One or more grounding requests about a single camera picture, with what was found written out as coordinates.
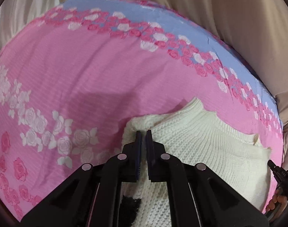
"mattress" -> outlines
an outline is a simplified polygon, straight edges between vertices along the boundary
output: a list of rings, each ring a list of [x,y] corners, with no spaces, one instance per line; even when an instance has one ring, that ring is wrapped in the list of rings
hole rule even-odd
[[[21,218],[82,163],[120,152],[132,117],[198,97],[281,165],[274,98],[223,41],[149,1],[68,0],[0,51],[0,198]],[[268,199],[276,183],[269,182]]]

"black fabric patch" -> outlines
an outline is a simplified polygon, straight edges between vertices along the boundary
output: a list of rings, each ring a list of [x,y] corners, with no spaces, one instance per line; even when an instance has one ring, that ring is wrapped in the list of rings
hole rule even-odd
[[[123,196],[119,209],[119,227],[131,227],[137,217],[141,199]]]

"metal pin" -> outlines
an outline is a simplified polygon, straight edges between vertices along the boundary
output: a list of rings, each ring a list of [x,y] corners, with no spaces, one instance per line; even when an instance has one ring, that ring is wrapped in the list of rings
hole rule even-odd
[[[88,171],[88,170],[90,170],[90,169],[91,169],[91,164],[86,163],[86,164],[83,164],[83,165],[82,165],[82,170]]]
[[[119,154],[117,157],[119,160],[125,160],[127,158],[126,154]]]
[[[162,159],[170,159],[170,155],[164,153],[164,154],[161,154],[161,158],[162,158]]]
[[[200,171],[203,171],[206,169],[206,165],[203,163],[199,163],[196,165],[196,168],[199,169]]]

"white knit sweater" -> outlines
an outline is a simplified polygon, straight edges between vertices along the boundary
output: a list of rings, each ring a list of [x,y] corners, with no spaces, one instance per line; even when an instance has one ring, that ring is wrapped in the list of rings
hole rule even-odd
[[[267,161],[271,150],[263,148],[258,134],[246,135],[233,129],[215,112],[206,111],[199,99],[173,114],[133,118],[125,127],[122,144],[134,141],[137,130],[145,134],[148,129],[154,141],[164,144],[167,153],[190,165],[206,164],[262,210],[270,185]],[[132,226],[171,226],[166,183],[148,180],[145,160],[142,160],[140,180],[124,184],[123,193],[142,199]]]

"finger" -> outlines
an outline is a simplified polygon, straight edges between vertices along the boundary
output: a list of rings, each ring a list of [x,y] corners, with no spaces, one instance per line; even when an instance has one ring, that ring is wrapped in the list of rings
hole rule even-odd
[[[272,201],[273,201],[274,203],[277,202],[277,195],[273,195],[273,197],[272,197]]]
[[[278,200],[281,203],[281,206],[280,206],[279,210],[277,211],[277,213],[274,215],[274,217],[271,219],[271,222],[276,220],[282,214],[282,212],[284,211],[284,209],[288,205],[287,197],[283,196],[283,195],[280,195],[280,196],[278,197]]]
[[[274,210],[274,208],[275,208],[275,203],[273,202],[273,200],[270,200],[269,201],[269,208],[271,209],[271,210]]]

